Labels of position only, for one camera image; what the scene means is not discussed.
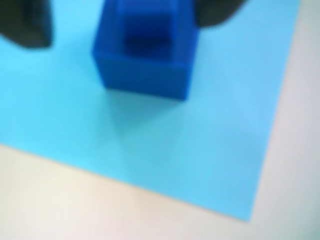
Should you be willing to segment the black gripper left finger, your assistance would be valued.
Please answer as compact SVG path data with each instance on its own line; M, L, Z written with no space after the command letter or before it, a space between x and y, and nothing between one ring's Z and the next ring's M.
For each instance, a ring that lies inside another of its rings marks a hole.
M47 49L53 43L50 0L1 0L0 35L26 49Z

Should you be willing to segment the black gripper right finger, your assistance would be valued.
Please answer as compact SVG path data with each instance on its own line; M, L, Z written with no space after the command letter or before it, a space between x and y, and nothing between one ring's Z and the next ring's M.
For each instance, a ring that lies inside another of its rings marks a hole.
M198 27L221 25L246 2L246 0L194 0L195 22Z

